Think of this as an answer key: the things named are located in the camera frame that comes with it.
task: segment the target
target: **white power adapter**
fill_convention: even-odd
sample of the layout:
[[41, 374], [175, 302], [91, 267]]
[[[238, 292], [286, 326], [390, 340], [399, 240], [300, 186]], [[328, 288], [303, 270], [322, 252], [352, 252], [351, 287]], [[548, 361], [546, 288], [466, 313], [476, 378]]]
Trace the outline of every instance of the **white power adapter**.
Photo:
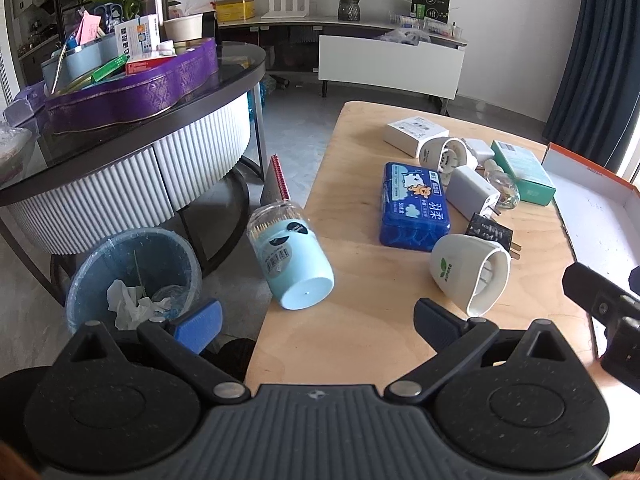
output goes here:
[[447, 201], [471, 220], [474, 213], [489, 218], [500, 199], [500, 192], [468, 166], [458, 166], [449, 180]]
[[489, 145], [481, 139], [462, 139], [462, 142], [466, 144], [471, 154], [478, 159], [478, 164], [484, 166], [484, 162], [488, 158], [494, 158], [495, 153]]

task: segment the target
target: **blue gripper pad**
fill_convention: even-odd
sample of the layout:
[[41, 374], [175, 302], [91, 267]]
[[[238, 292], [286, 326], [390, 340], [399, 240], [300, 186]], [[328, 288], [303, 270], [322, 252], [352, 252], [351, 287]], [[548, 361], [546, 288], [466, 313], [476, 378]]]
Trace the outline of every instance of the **blue gripper pad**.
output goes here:
[[222, 330], [222, 305], [218, 300], [209, 300], [172, 321], [171, 327], [176, 341], [199, 354]]

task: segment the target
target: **barcode label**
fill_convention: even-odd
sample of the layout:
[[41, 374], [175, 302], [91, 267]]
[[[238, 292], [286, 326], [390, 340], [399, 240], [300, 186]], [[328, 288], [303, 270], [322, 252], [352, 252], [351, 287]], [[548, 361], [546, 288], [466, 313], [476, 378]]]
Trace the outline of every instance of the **barcode label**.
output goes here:
[[509, 150], [510, 152], [516, 151], [515, 146], [512, 146], [511, 144], [507, 144], [506, 142], [498, 142], [498, 144], [500, 145], [501, 148], [504, 148], [505, 150]]
[[280, 247], [274, 253], [271, 253], [265, 262], [267, 274], [274, 276], [282, 272], [284, 270], [282, 263], [286, 262], [290, 257], [291, 254], [289, 253], [289, 249], [286, 247]]

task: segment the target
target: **white ribbed table base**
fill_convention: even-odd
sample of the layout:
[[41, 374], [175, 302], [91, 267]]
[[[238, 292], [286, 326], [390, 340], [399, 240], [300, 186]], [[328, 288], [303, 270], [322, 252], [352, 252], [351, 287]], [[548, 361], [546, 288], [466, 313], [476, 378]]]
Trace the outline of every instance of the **white ribbed table base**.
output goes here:
[[36, 246], [83, 253], [106, 236], [174, 216], [235, 166], [250, 135], [242, 95], [124, 160], [7, 209]]

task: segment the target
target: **white cabinet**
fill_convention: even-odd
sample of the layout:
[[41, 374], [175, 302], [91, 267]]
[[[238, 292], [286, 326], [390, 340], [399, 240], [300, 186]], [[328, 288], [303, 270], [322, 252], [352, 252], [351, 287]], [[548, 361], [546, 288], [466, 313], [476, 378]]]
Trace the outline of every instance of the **white cabinet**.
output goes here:
[[397, 88], [454, 99], [465, 57], [434, 43], [320, 36], [318, 79]]

